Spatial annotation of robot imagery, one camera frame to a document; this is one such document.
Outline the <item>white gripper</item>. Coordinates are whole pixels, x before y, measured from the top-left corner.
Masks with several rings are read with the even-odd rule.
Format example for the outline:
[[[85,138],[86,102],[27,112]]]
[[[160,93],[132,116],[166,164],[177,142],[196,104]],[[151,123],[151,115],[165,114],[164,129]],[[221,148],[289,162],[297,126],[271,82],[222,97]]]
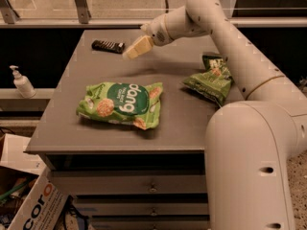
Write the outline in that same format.
[[[123,59],[134,59],[148,53],[154,45],[164,46],[173,42],[167,28],[166,15],[162,14],[141,26],[146,34],[138,37],[123,53]]]

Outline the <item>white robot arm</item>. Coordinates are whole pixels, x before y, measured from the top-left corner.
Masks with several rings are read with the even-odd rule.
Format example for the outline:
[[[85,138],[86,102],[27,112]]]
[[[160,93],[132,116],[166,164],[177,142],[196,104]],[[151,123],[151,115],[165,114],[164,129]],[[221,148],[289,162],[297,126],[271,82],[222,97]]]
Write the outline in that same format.
[[[295,230],[287,160],[307,148],[306,96],[228,20],[219,0],[187,0],[141,29],[125,58],[210,35],[243,96],[206,128],[211,230]]]

